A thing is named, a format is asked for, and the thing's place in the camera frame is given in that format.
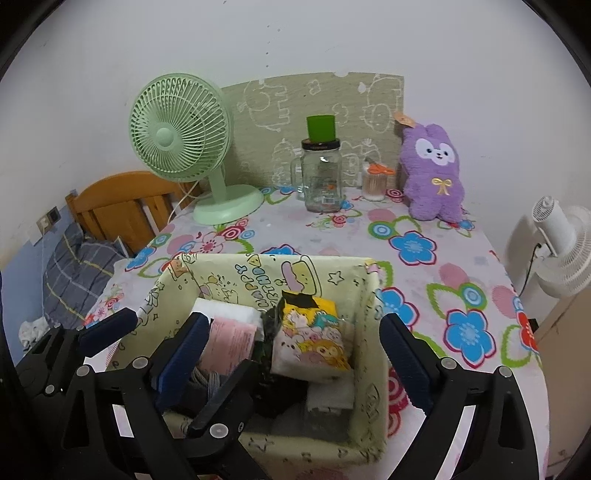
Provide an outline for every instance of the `electrical outlet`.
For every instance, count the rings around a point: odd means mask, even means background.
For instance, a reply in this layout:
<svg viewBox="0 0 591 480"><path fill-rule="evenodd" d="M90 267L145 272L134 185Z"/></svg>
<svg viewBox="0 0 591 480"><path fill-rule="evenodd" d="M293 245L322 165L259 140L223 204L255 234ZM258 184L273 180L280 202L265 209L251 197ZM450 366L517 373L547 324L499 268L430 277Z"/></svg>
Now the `electrical outlet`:
<svg viewBox="0 0 591 480"><path fill-rule="evenodd" d="M37 228L39 229L42 235L49 231L49 229L51 228L51 222L47 215L43 215L41 218L39 218L39 220L37 221Z"/></svg>
<svg viewBox="0 0 591 480"><path fill-rule="evenodd" d="M57 207L53 207L51 210L49 210L49 212L39 218L37 221L37 228L41 234L44 235L60 220L60 218L60 211L57 209Z"/></svg>

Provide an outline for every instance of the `wooden headboard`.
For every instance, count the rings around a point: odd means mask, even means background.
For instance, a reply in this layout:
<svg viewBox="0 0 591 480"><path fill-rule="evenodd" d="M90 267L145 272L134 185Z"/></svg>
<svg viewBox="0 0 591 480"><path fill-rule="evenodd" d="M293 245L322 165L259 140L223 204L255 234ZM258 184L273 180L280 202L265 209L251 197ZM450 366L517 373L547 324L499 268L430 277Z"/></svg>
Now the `wooden headboard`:
<svg viewBox="0 0 591 480"><path fill-rule="evenodd" d="M183 184L186 192L191 186ZM158 233L150 225L142 202L150 209L160 231L173 211L170 196L177 201L184 197L179 184L149 171L130 171L99 180L77 196L70 194L66 202L74 219L87 232L100 240L114 241L120 236L137 254ZM181 207L190 202L191 198L185 200Z"/></svg>

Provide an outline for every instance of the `blue gripper pad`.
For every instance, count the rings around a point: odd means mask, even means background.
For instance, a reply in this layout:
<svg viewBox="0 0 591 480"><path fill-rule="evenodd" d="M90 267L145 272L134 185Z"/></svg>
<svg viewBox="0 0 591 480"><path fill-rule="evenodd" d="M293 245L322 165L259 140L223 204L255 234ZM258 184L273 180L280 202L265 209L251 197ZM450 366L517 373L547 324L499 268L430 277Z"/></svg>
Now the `blue gripper pad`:
<svg viewBox="0 0 591 480"><path fill-rule="evenodd" d="M78 339L78 351L84 356L95 356L112 343L135 330L138 317L133 310L122 309L86 328Z"/></svg>
<svg viewBox="0 0 591 480"><path fill-rule="evenodd" d="M439 378L437 355L425 342L416 339L394 313L380 322L379 339L411 403L429 415L434 383Z"/></svg>
<svg viewBox="0 0 591 480"><path fill-rule="evenodd" d="M152 388L158 392L155 406L164 411L176 405L191 372L209 340L209 319L192 313L177 334L164 340L152 355Z"/></svg>

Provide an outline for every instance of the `blue wall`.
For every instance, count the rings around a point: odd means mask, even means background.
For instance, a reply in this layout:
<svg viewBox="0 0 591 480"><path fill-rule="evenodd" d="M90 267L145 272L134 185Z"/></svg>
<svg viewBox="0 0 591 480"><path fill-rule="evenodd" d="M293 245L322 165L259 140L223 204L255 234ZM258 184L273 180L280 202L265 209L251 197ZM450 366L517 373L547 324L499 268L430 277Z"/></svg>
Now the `blue wall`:
<svg viewBox="0 0 591 480"><path fill-rule="evenodd" d="M22 322L32 322L41 315L41 250L43 271L62 234L72 223L68 207L60 210L61 219L36 245L28 242L2 270L2 305L4 307L4 330L12 360L17 363L23 357L18 340Z"/></svg>

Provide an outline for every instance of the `floral tablecloth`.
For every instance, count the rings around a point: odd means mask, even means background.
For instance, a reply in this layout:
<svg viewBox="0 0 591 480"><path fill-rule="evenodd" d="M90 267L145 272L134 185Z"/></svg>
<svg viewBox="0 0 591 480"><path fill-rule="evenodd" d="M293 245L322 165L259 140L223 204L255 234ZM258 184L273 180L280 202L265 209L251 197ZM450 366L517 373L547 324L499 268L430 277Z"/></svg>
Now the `floral tablecloth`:
<svg viewBox="0 0 591 480"><path fill-rule="evenodd" d="M417 222L408 215L402 193L388 191L381 202L346 189L337 214L306 211L289 187L261 189L265 202L254 213L226 225L200 226L190 212L170 223L136 258L116 270L86 323L102 320L123 307L137 310L155 280L179 252L348 255L371 257L381 279L376 292L384 314L396 312L416 337L439 356L451 356L462 367L487 372L507 365L515 372L532 422L540 478L548 455L548 400L535 340L503 265L477 221L465 212L457 224ZM342 280L337 269L328 281ZM237 301L236 291L221 276L203 287ZM304 284L289 288L305 288ZM314 282L313 275L309 281ZM295 480L386 479L394 470L424 419L414 408L391 369L389 443L379 463L346 471L320 469L286 472ZM472 411L466 409L438 478L449 479L459 460Z"/></svg>

